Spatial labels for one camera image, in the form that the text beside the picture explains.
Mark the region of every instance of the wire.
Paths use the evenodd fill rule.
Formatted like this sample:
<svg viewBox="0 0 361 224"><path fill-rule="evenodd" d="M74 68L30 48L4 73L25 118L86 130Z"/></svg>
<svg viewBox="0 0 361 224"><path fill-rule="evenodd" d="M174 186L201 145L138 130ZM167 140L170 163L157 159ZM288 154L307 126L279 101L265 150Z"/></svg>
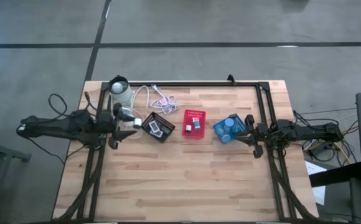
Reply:
<svg viewBox="0 0 361 224"><path fill-rule="evenodd" d="M354 154L354 150L351 149L351 145L344 139L341 141L342 145L350 152L350 154L352 155L352 157L354 158L355 162L357 162L355 154Z"/></svg>
<svg viewBox="0 0 361 224"><path fill-rule="evenodd" d="M146 109L150 112L155 112L155 113L164 113L164 114L168 114L171 113L175 110L179 109L178 104L175 103L176 98L174 96L164 96L157 88L156 85L152 85L152 88L158 92L161 97L154 100L150 105L150 93L149 93L149 87L146 85L143 85L141 87L139 87L138 90L136 90L136 93L134 94L134 96L131 98L131 107L130 109L133 110L134 108L134 104L135 104L135 99L138 95L138 93L141 91L142 88L146 89ZM154 111L154 110L150 110L149 107L152 108L157 108L157 109L161 109L160 111Z"/></svg>
<svg viewBox="0 0 361 224"><path fill-rule="evenodd" d="M353 123L350 125L350 127L349 127L349 128L347 129L347 131L345 132L344 136L345 136L346 134L350 134L350 133L355 132L356 130L358 130L359 126L357 126L352 132L349 132L349 131L353 128L354 124L356 124L357 122L358 122L358 120L356 120L355 122L353 122Z"/></svg>
<svg viewBox="0 0 361 224"><path fill-rule="evenodd" d="M72 153L70 153L69 155L67 155L66 159L68 159L72 154L78 152L79 150L85 148L85 146L82 146L81 148L77 149L76 151L73 151Z"/></svg>
<svg viewBox="0 0 361 224"><path fill-rule="evenodd" d="M347 155L345 154L344 150L343 150L336 142L334 143L334 145L338 147L338 149L343 153L343 155L345 156L345 158L347 158L349 164L351 164L351 161L349 160L349 156L347 156Z"/></svg>
<svg viewBox="0 0 361 224"><path fill-rule="evenodd" d="M342 167L342 163L340 161L340 154L339 154L339 150L337 150L337 161L338 161L338 164L340 165L340 167Z"/></svg>
<svg viewBox="0 0 361 224"><path fill-rule="evenodd" d="M86 110L87 110L90 106L91 106L94 110L97 110L97 109L92 105L92 103L91 103L91 101L90 101L89 93L88 93L87 91L85 91L85 92L84 92L84 95L85 95L85 98L87 99L87 106L85 107L85 109L83 109L83 112L82 112L82 113L79 113L79 114L76 114L76 115L70 115L70 114L66 114L67 109L68 109L68 106L67 106L65 100L63 99L63 97L60 96L60 95L57 94L57 93L52 93L52 94L49 95L49 97L48 97L48 104L49 104L50 108L51 108L55 113L57 113L58 115L57 115L56 117L54 117L54 118L47 119L46 121L38 121L38 123L47 123L47 122L55 121L55 120L57 120L57 119L59 119L59 118L61 118L61 117L63 117L63 116L73 117L73 118L74 118L74 117L77 117L77 116L82 115L84 112L86 112ZM59 110L57 110L57 109L53 106L53 104L52 104L52 97L53 97L53 96L56 96L57 98L59 98L60 101L63 103L63 105L64 105L64 110L63 110L63 112L60 112Z"/></svg>
<svg viewBox="0 0 361 224"><path fill-rule="evenodd" d="M308 121L333 121L337 124L337 126L340 125L340 123L334 119L330 119L330 118L305 119L297 111L293 110L293 113L294 113L295 117L297 117L297 119L299 119L303 124L311 127L312 129L325 130L326 128L313 127L313 126L311 126L311 124Z"/></svg>
<svg viewBox="0 0 361 224"><path fill-rule="evenodd" d="M317 161L320 161L320 162L329 162L329 161L331 161L331 160L334 158L334 156L335 156L335 151L334 151L334 149L327 149L327 150L331 150L331 151L332 151L332 155L331 155L331 157L328 158L328 159L319 159L319 158L317 158L317 155L315 155L314 151L312 151L312 156L313 156L313 158L315 158Z"/></svg>
<svg viewBox="0 0 361 224"><path fill-rule="evenodd" d="M312 141L311 141L311 143L306 147L306 148L304 148L304 150L308 150L312 145L313 145L313 143L316 141L316 139L313 139Z"/></svg>
<svg viewBox="0 0 361 224"><path fill-rule="evenodd" d="M303 145L302 145L302 144L300 144L300 143L289 143L289 144L294 144L294 145L297 145L297 146L302 146L302 147L303 147Z"/></svg>
<svg viewBox="0 0 361 224"><path fill-rule="evenodd" d="M342 216L348 216L348 217L352 217L352 218L358 218L358 219L361 220L360 217L357 217L357 216L355 216L355 215L346 215L346 214L339 214L339 213L329 213L329 212L323 211L323 210L321 210L321 209L317 209L317 210L320 211L320 212L324 212L324 213L326 213L326 214L329 214L329 215L342 215Z"/></svg>
<svg viewBox="0 0 361 224"><path fill-rule="evenodd" d="M349 115L347 117L341 118L341 119L338 120L338 122L343 121L343 120L348 119L348 118L351 118L351 117L356 116L356 115L357 114L355 113L355 114Z"/></svg>
<svg viewBox="0 0 361 224"><path fill-rule="evenodd" d="M51 156L54 156L54 157L57 157L61 162L62 164L64 165L64 161L62 160L62 158L60 158L58 155L56 154L52 154L50 153L49 151L47 151L46 149L44 149L43 147L41 147L40 145L38 145L34 140L30 139L30 138L25 138L27 140L29 140L30 142L34 143L38 148L40 148L42 151L46 152L47 154L51 155Z"/></svg>
<svg viewBox="0 0 361 224"><path fill-rule="evenodd" d="M300 114L304 115L304 114L327 113L327 112L346 111L346 110L354 110L354 109L356 109L356 108L345 108L345 109L338 109L338 110L316 111L316 112L308 112L308 113L300 113Z"/></svg>
<svg viewBox="0 0 361 224"><path fill-rule="evenodd" d="M287 151L286 151L286 149L285 149L285 148L283 148L282 152L283 152L282 157L286 157L286 155L287 155Z"/></svg>

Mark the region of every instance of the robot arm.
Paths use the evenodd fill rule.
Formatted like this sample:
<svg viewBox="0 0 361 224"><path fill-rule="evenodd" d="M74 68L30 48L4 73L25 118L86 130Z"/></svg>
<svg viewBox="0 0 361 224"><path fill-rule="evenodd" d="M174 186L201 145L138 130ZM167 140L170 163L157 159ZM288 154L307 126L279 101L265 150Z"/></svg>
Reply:
<svg viewBox="0 0 361 224"><path fill-rule="evenodd" d="M77 140L86 146L97 146L102 134L111 133L109 146L117 149L118 141L122 141L136 131L120 130L118 121L134 121L134 117L125 115L119 103L115 104L113 115L115 117L112 117L110 110L103 110L94 120L88 110L76 110L63 119L30 116L21 120L16 133L24 138L51 136Z"/></svg>
<svg viewBox="0 0 361 224"><path fill-rule="evenodd" d="M260 141L264 142L268 149L276 149L277 147L286 147L290 142L300 140L323 139L337 142L344 138L338 125L334 123L300 126L292 121L279 119L270 128L265 123L258 123L254 128L255 121L251 114L247 115L244 122L248 131L238 134L236 140L254 146L255 158L263 155L262 147L258 145Z"/></svg>

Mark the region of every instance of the red plastic container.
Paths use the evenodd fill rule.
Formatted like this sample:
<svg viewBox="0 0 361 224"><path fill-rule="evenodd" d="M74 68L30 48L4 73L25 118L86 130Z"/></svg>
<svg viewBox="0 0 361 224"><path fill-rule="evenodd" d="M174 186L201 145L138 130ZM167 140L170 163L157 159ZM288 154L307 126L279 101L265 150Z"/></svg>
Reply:
<svg viewBox="0 0 361 224"><path fill-rule="evenodd" d="M200 128L194 129L193 118L200 119ZM192 130L190 133L186 133L186 125L191 125ZM205 111L185 110L183 117L182 135L187 138L202 139L204 138L205 130Z"/></svg>

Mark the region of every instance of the gray floor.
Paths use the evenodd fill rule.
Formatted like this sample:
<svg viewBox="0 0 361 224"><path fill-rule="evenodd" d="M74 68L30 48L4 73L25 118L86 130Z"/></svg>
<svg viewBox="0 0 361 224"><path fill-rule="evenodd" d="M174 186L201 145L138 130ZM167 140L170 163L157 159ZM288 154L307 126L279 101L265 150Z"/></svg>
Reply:
<svg viewBox="0 0 361 224"><path fill-rule="evenodd" d="M0 0L0 44L92 43L104 0ZM361 42L361 0L113 1L102 42ZM14 162L0 223L48 220L61 163L16 136L20 119L51 117L51 93L77 107L91 49L0 49L0 144L33 153ZM286 80L293 108L354 107L361 47L99 50L92 80ZM342 119L354 111L307 118ZM341 121L345 129L356 117ZM359 137L347 137L360 160ZM39 138L64 156L68 141ZM338 165L336 160L329 164Z"/></svg>

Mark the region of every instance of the blue basket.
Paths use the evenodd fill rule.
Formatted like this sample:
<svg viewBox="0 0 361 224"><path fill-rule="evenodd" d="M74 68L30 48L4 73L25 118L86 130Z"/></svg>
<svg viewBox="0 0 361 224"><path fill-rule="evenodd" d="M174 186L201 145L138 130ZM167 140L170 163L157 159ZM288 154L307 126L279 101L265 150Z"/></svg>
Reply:
<svg viewBox="0 0 361 224"><path fill-rule="evenodd" d="M219 140L226 144L233 141L236 138L236 134L246 131L247 127L240 117L231 115L226 119L219 121L213 125L213 130L217 134Z"/></svg>

